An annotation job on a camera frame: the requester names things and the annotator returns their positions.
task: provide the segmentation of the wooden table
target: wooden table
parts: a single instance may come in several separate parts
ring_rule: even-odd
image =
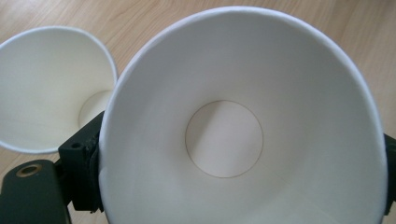
[[[283,11],[333,39],[363,73],[384,132],[396,136],[396,1],[392,0],[5,0],[0,2],[0,43],[38,26],[78,27],[108,47],[120,74],[136,52],[166,26],[205,9],[230,5]],[[58,156],[22,155],[0,148],[0,177],[16,165],[35,159],[56,161]],[[107,223],[104,214],[69,208],[74,223]],[[393,210],[383,223],[396,223],[396,208]]]

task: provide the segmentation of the black mount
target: black mount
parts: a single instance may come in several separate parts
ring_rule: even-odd
[[[29,161],[4,177],[0,223],[67,224],[67,205],[78,211],[103,212],[99,190],[99,133],[104,112],[59,147],[60,159]],[[384,215],[396,202],[396,140],[385,135],[388,200]]]

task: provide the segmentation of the black plastic holder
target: black plastic holder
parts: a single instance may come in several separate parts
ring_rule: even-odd
[[[99,133],[104,112],[59,147],[60,159],[29,161],[9,171],[0,194],[0,223],[71,223],[78,211],[103,212],[99,190]],[[385,134],[388,158],[386,216],[396,202],[396,140]]]

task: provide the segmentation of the wooden surface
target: wooden surface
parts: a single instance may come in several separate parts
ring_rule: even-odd
[[[0,43],[38,26],[78,27],[108,47],[120,74],[136,52],[166,26],[205,9],[230,5],[283,11],[333,39],[363,73],[377,103],[384,132],[396,136],[396,1],[393,0],[3,0],[0,1]],[[34,159],[55,161],[57,155],[30,156],[0,148],[0,178],[16,165]],[[74,223],[107,223],[104,214],[74,212],[69,207]],[[383,223],[396,223],[395,214],[393,211]]]

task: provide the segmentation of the white paper cup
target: white paper cup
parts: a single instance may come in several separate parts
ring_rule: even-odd
[[[71,27],[41,27],[0,45],[0,146],[49,153],[103,111],[117,80],[106,47]]]
[[[379,223],[387,168],[353,62],[286,14],[179,21],[124,71],[100,136],[111,223]]]

